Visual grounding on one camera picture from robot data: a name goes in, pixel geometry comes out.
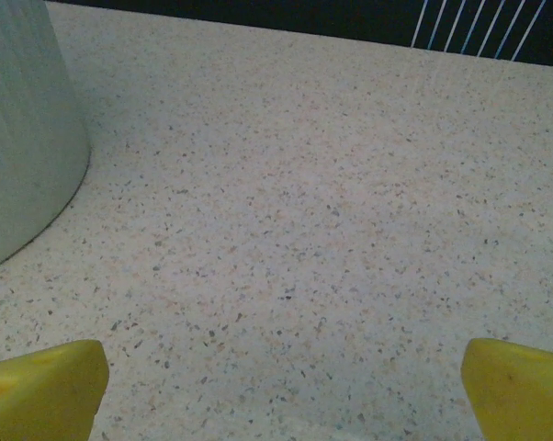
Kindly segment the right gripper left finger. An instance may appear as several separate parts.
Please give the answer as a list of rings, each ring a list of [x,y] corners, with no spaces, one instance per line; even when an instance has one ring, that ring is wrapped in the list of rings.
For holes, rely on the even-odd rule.
[[[108,378],[97,340],[0,361],[0,440],[87,440]]]

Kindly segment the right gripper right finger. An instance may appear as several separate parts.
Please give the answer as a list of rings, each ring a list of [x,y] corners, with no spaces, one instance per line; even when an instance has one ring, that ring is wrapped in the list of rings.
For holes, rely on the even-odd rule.
[[[486,440],[553,440],[552,352],[475,338],[460,375]]]

